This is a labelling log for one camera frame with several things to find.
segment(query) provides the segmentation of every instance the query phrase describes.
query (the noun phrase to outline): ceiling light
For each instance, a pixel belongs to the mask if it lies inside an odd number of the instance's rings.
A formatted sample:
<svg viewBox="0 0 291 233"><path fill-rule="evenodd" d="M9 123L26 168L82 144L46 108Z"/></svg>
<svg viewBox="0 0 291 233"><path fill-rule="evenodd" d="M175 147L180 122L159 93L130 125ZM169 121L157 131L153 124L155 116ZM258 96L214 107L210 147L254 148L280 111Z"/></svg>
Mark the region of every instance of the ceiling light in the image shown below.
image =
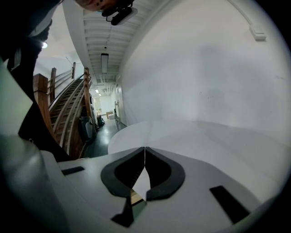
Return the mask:
<svg viewBox="0 0 291 233"><path fill-rule="evenodd" d="M102 67L102 73L103 74L107 73L108 59L109 59L109 54L107 54L107 53L102 53L101 54L101 67Z"/></svg>
<svg viewBox="0 0 291 233"><path fill-rule="evenodd" d="M46 42L43 42L42 43L42 48L45 49L46 47L47 47L47 43Z"/></svg>

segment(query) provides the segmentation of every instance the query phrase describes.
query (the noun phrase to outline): white curved surface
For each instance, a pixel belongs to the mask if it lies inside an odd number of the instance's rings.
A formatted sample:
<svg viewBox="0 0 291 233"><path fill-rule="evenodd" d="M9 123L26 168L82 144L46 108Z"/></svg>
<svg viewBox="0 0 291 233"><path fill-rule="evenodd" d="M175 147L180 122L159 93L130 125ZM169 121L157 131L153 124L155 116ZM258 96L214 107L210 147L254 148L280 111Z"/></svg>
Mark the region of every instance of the white curved surface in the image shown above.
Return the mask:
<svg viewBox="0 0 291 233"><path fill-rule="evenodd" d="M209 122L131 125L113 136L108 153L134 147L153 147L208 162L244 185L261 202L281 190L291 164L290 147L255 131Z"/></svg>

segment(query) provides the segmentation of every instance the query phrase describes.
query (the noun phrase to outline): white door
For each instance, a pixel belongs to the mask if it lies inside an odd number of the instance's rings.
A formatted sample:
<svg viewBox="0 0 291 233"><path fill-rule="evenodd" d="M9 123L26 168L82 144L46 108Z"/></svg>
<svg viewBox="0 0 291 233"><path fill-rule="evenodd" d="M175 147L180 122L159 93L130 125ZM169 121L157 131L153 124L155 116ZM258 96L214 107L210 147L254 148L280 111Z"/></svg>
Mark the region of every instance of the white door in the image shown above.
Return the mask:
<svg viewBox="0 0 291 233"><path fill-rule="evenodd" d="M116 84L116 103L118 103L118 106L116 106L117 116L120 118L121 123L127 125L123 108L121 82Z"/></svg>

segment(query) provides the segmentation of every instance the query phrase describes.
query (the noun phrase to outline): person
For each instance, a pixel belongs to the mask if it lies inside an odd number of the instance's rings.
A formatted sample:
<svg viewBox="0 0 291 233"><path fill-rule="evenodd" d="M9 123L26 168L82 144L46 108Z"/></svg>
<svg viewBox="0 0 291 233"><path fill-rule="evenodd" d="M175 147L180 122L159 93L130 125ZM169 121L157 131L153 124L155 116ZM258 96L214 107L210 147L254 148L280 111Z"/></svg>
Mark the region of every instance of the person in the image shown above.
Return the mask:
<svg viewBox="0 0 291 233"><path fill-rule="evenodd" d="M104 11L123 0L75 0L82 8ZM62 0L4 1L0 14L2 37L0 58L18 85L33 101L19 130L19 136L33 141L40 150L51 152L57 162L70 157L53 139L45 126L33 93L33 72L42 44L48 38L52 16Z"/></svg>

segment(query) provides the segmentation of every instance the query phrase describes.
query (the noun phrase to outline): white cable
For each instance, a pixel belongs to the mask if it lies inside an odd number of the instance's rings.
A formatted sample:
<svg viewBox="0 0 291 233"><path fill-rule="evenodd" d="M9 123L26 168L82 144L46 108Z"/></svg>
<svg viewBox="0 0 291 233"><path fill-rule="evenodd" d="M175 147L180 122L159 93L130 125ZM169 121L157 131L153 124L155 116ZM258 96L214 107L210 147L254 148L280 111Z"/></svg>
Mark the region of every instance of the white cable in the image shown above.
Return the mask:
<svg viewBox="0 0 291 233"><path fill-rule="evenodd" d="M230 4L232 4L241 14L242 16L246 19L246 21L249 23L249 25L253 25L252 21L247 17L247 15L239 8L237 4L235 4L232 0L227 0Z"/></svg>

